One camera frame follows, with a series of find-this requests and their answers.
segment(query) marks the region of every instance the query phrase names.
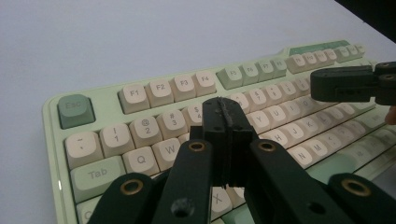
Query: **green keycap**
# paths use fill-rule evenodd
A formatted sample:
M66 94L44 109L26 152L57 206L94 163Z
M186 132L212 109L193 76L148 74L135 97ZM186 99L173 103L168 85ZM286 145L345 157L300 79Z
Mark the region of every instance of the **green keycap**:
M90 99L81 94L64 96L58 104L62 129L95 121Z
M80 224L88 223L93 210L95 210L96 205L99 203L100 198L101 197L99 196L77 205L78 221Z
M76 203L103 194L110 184L125 175L120 156L80 166L70 172Z
M221 219L225 224L254 224L253 217L246 204L227 213Z

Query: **mechanical keyboard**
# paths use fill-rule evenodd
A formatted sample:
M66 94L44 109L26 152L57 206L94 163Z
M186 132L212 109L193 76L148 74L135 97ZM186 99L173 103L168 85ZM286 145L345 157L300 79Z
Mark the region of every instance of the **mechanical keyboard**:
M120 175L150 176L172 167L202 102L229 97L260 138L281 144L315 179L355 173L373 179L396 162L396 126L388 108L323 103L310 97L310 73L371 65L365 47L337 40L285 48L242 63L60 94L43 106L58 223L87 223ZM253 223L244 190L213 188L212 223Z

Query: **cream keycap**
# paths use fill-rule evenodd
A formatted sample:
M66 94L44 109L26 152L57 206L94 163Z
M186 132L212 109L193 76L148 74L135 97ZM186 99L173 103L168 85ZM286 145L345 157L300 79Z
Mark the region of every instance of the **cream keycap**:
M181 111L190 130L191 126L202 125L202 104L193 104Z
M226 191L228 196L230 197L231 203L233 204L234 208L245 202L245 190L243 188L227 187Z
M128 126L124 123L113 124L100 131L105 157L123 154L134 149Z
M279 105L273 105L263 110L270 120L271 128L274 129L286 123L287 118L283 109Z
M136 148L151 146L163 140L157 120L152 116L135 119L129 129Z
M267 98L260 89L252 89L245 92L245 96L250 105L250 111L258 111L264 109L267 106Z
M163 139L181 136L188 131L186 120L180 110L163 112L157 117Z
M282 81L278 84L280 90L282 91L283 99L282 101L289 101L297 97L297 90L294 84L290 81Z
M282 91L277 85L268 85L262 88L262 92L267 98L267 106L278 105L282 102Z
M304 147L292 147L288 152L304 169L313 164L311 154Z
M192 99L196 96L194 82L192 81L191 76L176 76L170 80L170 86L175 97L175 102Z
M165 79L150 81L145 89L151 107L169 105L174 102L174 95L172 93L171 86Z
M180 143L176 138L170 138L152 146L152 151L154 152L161 171L167 170L173 166L179 149Z
M300 107L295 101L287 101L279 105L286 114L287 122L299 119L302 116Z
M270 130L270 120L262 111L255 111L247 114L247 120L253 126L256 133L264 133Z
M269 132L262 133L259 135L260 139L270 139L278 142L283 148L289 147L289 139L288 137L279 129L273 129Z
M221 217L232 209L233 205L225 189L214 187L212 189L211 220Z
M156 175L160 172L151 147L141 147L122 155L127 173Z
M236 101L241 106L245 114L247 114L250 111L248 99L243 93L237 92L231 94L230 99Z
M215 74L211 71L200 71L192 76L197 97L216 92Z
M305 59L301 54L291 55L285 62L289 71L293 74L303 72L306 67Z
M66 138L65 146L70 170L103 158L98 134L94 132L72 134Z
M120 102L125 114L149 109L145 88L139 84L127 85L120 91Z

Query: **function key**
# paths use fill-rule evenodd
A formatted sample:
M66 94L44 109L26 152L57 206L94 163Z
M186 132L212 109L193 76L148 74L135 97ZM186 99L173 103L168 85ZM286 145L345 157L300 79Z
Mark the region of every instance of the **function key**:
M254 63L244 63L239 66L244 79L243 85L250 85L259 81L259 70Z
M81 94L62 97L58 103L58 110L62 129L95 121L90 99Z
M133 84L125 86L119 95L124 114L149 109L149 99L142 85Z
M224 89L230 90L241 87L243 84L242 73L237 66L228 66L217 73Z
M289 71L293 74L303 72L306 67L305 59L301 54L291 55L286 60L286 64L288 65Z
M286 69L288 67L286 66L286 63L283 61L283 59L275 58L271 60L271 63L275 68L274 78L284 77L286 75Z
M260 60L256 63L259 68L259 82L272 79L274 77L274 67L269 60Z
M196 96L194 82L191 76L180 75L170 81L175 102L188 100Z
M150 81L146 86L146 93L151 107L169 105L174 102L171 86L165 79Z
M211 71L200 71L192 76L197 96L208 95L216 92L214 73Z

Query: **keycap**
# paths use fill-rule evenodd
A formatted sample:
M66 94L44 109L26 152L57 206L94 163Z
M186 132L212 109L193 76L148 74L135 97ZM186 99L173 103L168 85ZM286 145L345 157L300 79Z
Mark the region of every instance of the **keycap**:
M254 224L253 217L248 210L247 204L237 207L221 217L221 219L225 224Z
M175 102L192 99L196 96L194 82L191 76L176 76L170 81L170 86L175 97Z
M362 57L363 54L366 52L366 48L362 44L356 44L355 47L358 50L359 56Z
M267 98L267 106L277 105L282 101L282 92L277 85L268 85L262 88L262 92Z
M245 202L245 198L244 198L245 190L243 188L227 187L227 189L225 190L227 191L227 194L230 197L231 203L233 204L234 208Z
M287 118L285 112L279 105L267 107L263 110L263 112L270 120L272 129L286 123Z
M94 132L72 134L65 146L70 170L103 158L98 134Z
M223 220L221 218L218 218L216 220L213 220L210 224L224 224Z
M180 144L183 144L183 143L185 143L185 142L190 140L190 133L182 134L177 139L180 142Z
M95 210L101 197L92 198L86 202L77 205L78 221L80 224L87 224Z
M338 48L334 49L334 52L337 55L338 63L343 63L343 62L351 60L350 53L346 47L338 47Z
M309 139L300 144L300 146L306 148L308 153L312 156L313 163L321 161L330 155L329 149L318 139Z
M151 107L169 105L174 102L171 86L165 79L150 81L145 90Z
M241 108L245 114L247 114L250 111L248 99L243 93L237 92L237 93L231 94L230 99L236 101L241 106Z
M242 85L246 86L259 81L259 70L254 63L243 63L239 66L239 70L244 79Z
M76 203L105 192L111 182L125 175L120 156L80 166L70 172Z
M311 154L304 147L291 147L288 149L288 152L303 169L313 164Z
M332 61L328 60L323 50L314 51L314 56L317 59L318 67L324 67L332 64Z
M296 97L305 96L309 93L309 83L305 78L296 78L294 79L293 84L297 90Z
M192 76L197 97L216 92L215 74L211 71L200 71Z
M120 102L125 114L149 109L145 88L139 84L124 86L120 91Z
M326 145L331 154L345 146L334 133L322 133L318 135L318 139Z
M293 74L303 72L306 67L305 59L301 54L291 55L285 62L289 71Z
M259 82L272 79L274 77L274 67L270 60L260 60L256 63L259 70Z
M296 144L303 142L308 135L306 135L302 128L297 123L288 123L278 128L289 140L288 147L292 147Z
M157 120L152 116L135 119L129 129L136 147L147 147L163 140Z
M105 157L123 154L134 149L128 126L124 123L113 124L100 131Z
M271 60L271 64L274 67L274 76L273 78L277 77L284 77L286 75L287 66L283 59L274 58Z
M262 133L259 135L260 139L270 139L278 142L283 148L289 147L289 139L288 137L281 132L279 129L273 129L269 132Z
M250 111L258 111L264 109L267 105L267 98L260 89L252 89L245 92L245 96L250 105Z
M180 110L163 112L157 117L157 122L165 140L181 136L188 130L186 120Z
M161 171L171 168L175 162L180 143L176 138L170 138L152 145L152 151Z
M317 67L317 58L315 57L315 55L312 52L307 52L304 53L303 58L305 59L305 69L313 69Z
M62 129L69 129L95 121L91 101L81 94L64 96L58 103Z
M219 71L217 75L218 79L226 90L241 87L244 82L241 71L235 65L225 67Z
M160 172L151 147L141 147L122 155L127 173L156 175Z
M302 116L300 107L295 101L287 101L279 105L286 114L287 122L299 119Z
M319 106L314 100L312 100L310 95L299 97L295 102L301 109L302 117L319 110Z
M253 126L256 133L264 133L270 130L270 120L262 111L255 111L247 114L248 122Z
M323 52L326 54L327 59L330 61L330 64L334 64L337 60L337 55L335 54L333 49L325 49Z
M296 98L297 90L293 83L290 81L282 81L278 84L280 90L282 91L282 101L289 101Z
M191 126L202 125L202 104L189 105L181 112L184 115L189 131Z
M225 189L221 187L214 187L212 189L212 209L211 219L214 220L233 209L230 197Z

